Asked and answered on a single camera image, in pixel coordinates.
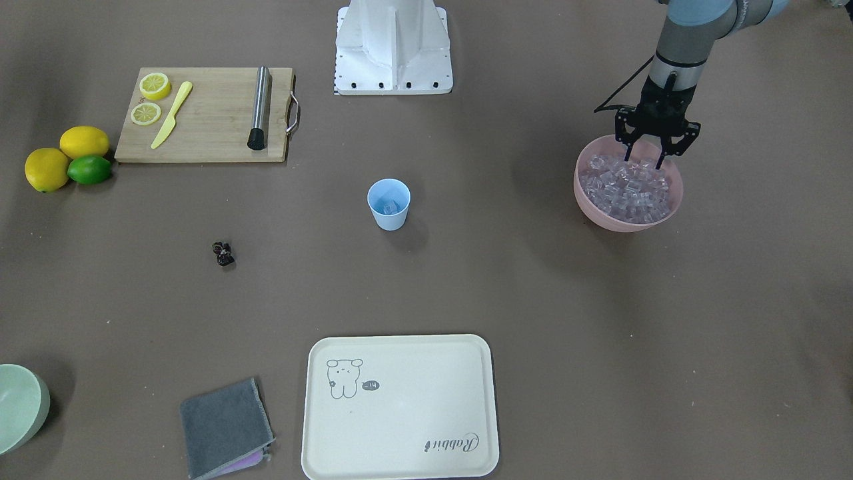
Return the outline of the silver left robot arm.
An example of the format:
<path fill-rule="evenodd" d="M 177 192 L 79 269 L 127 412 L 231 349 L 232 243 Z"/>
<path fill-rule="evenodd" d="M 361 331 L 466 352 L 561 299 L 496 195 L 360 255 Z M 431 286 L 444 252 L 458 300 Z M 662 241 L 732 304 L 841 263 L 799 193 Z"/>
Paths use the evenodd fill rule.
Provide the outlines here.
<path fill-rule="evenodd" d="M 680 156 L 700 134 L 701 125 L 686 118 L 716 40 L 776 17 L 787 1 L 666 1 L 666 19 L 649 58 L 650 69 L 636 106 L 616 106 L 615 139 L 630 160 L 643 136 L 659 140 L 656 164 Z"/>

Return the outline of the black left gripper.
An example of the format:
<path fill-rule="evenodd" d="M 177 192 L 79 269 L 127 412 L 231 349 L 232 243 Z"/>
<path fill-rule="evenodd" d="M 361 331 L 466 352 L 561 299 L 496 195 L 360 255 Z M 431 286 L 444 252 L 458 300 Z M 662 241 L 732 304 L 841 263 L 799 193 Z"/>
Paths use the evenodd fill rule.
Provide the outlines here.
<path fill-rule="evenodd" d="M 614 118 L 615 139 L 625 146 L 624 162 L 630 161 L 634 145 L 643 134 L 659 137 L 661 152 L 656 170 L 667 156 L 681 156 L 698 139 L 701 124 L 686 120 L 686 110 L 695 87 L 667 90 L 648 77 L 636 107 L 619 107 Z"/>

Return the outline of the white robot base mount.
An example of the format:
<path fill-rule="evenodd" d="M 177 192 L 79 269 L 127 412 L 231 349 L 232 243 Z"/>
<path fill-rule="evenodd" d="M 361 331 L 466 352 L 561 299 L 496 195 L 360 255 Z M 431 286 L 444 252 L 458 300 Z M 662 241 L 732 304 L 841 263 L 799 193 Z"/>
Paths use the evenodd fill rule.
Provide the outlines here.
<path fill-rule="evenodd" d="M 452 91 L 448 15 L 434 2 L 351 1 L 336 21 L 335 94 Z"/>

